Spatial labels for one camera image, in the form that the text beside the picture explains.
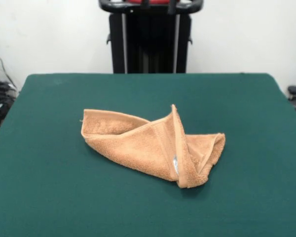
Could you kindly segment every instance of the table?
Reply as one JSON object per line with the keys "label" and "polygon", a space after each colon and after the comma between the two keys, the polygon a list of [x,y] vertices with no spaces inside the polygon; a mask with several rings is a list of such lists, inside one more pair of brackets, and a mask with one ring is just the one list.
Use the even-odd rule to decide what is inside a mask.
{"label": "table", "polygon": [[[226,134],[183,189],[89,148],[83,109]],[[267,74],[31,75],[0,129],[0,237],[296,236],[296,112]]]}

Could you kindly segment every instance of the black cable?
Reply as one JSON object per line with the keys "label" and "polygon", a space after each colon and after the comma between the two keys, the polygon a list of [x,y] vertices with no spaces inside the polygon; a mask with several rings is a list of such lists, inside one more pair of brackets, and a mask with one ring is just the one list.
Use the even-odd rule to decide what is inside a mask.
{"label": "black cable", "polygon": [[11,84],[12,84],[15,88],[17,88],[16,85],[14,84],[13,80],[11,79],[11,77],[10,77],[10,76],[8,75],[8,73],[6,72],[5,67],[4,67],[3,60],[2,60],[1,58],[0,58],[0,62],[1,62],[2,70],[3,70],[4,74],[5,74],[6,77],[9,79],[9,81],[11,82]]}

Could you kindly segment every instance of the white label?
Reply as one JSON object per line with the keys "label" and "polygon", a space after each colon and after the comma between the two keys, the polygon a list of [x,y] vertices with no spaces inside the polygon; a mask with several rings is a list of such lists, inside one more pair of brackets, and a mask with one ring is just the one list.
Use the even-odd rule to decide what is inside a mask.
{"label": "white label", "polygon": [[175,155],[174,158],[173,158],[173,165],[174,165],[174,168],[176,169],[177,174],[179,174],[177,155]]}

